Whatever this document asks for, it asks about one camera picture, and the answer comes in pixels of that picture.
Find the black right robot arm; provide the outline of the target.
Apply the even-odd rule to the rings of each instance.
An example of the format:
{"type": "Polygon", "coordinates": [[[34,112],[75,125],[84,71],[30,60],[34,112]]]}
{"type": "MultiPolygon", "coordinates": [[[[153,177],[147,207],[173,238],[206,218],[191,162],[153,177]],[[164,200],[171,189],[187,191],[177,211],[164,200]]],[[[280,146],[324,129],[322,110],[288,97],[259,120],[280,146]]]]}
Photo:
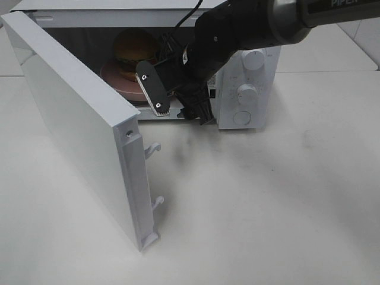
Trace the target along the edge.
{"type": "Polygon", "coordinates": [[[301,42],[316,26],[379,17],[379,1],[224,1],[195,22],[185,44],[170,33],[155,69],[164,85],[147,94],[156,116],[169,113],[169,96],[185,119],[213,120],[207,81],[239,50],[301,42]]]}

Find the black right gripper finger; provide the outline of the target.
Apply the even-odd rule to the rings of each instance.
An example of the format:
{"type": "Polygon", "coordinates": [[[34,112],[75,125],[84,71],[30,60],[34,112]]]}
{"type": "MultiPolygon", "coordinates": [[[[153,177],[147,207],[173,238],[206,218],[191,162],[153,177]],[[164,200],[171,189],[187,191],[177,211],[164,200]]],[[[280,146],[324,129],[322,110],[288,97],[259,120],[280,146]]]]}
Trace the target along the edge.
{"type": "Polygon", "coordinates": [[[203,84],[188,90],[184,88],[176,90],[175,96],[183,106],[177,117],[189,121],[199,119],[200,125],[214,120],[207,85],[203,84]]]}
{"type": "Polygon", "coordinates": [[[156,63],[173,56],[181,49],[181,43],[172,33],[163,33],[158,38],[159,50],[156,52],[156,63]]]}

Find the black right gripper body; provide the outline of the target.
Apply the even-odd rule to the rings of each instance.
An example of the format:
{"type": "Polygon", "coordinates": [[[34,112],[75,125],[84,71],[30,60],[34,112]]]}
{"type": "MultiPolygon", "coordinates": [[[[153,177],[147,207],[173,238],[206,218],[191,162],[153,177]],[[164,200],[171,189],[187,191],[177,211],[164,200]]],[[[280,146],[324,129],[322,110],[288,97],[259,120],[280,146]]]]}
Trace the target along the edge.
{"type": "Polygon", "coordinates": [[[184,70],[182,64],[183,46],[173,56],[154,64],[166,91],[175,93],[179,89],[193,89],[196,86],[206,85],[205,82],[199,82],[190,77],[184,70]]]}

